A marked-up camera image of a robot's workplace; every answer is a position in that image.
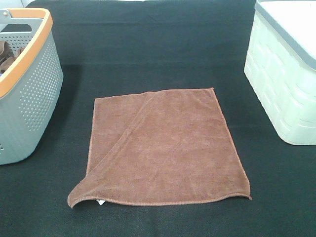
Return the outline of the brown microfibre towel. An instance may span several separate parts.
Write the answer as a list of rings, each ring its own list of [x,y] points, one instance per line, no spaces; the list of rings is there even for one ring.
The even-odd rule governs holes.
[[[213,88],[95,99],[86,175],[70,192],[70,207],[230,197],[250,198],[250,183]]]

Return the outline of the black table cloth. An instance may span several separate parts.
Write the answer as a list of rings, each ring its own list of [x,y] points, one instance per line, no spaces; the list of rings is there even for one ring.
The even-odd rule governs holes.
[[[34,153],[0,168],[3,237],[313,237],[316,149],[276,134],[243,68],[252,0],[36,0],[51,12],[63,85]],[[251,199],[70,208],[85,176],[94,99],[214,88]]]

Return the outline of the grey perforated laundry basket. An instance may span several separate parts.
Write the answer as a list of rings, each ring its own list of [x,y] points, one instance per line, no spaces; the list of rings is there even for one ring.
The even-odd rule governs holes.
[[[49,10],[5,8],[0,23],[0,41],[13,55],[25,48],[0,75],[0,162],[6,165],[35,150],[55,109],[63,73]]]

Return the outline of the white lidded storage box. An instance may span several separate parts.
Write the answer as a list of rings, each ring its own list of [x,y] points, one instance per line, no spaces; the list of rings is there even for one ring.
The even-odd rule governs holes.
[[[244,73],[278,136],[314,145],[315,1],[256,1]]]

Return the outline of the brown towels in basket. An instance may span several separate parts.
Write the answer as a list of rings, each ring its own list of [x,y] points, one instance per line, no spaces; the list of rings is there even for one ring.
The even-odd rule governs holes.
[[[17,57],[23,52],[25,48],[21,47],[17,50],[16,54],[13,55],[8,43],[6,41],[0,42],[0,74],[4,72],[13,64]]]

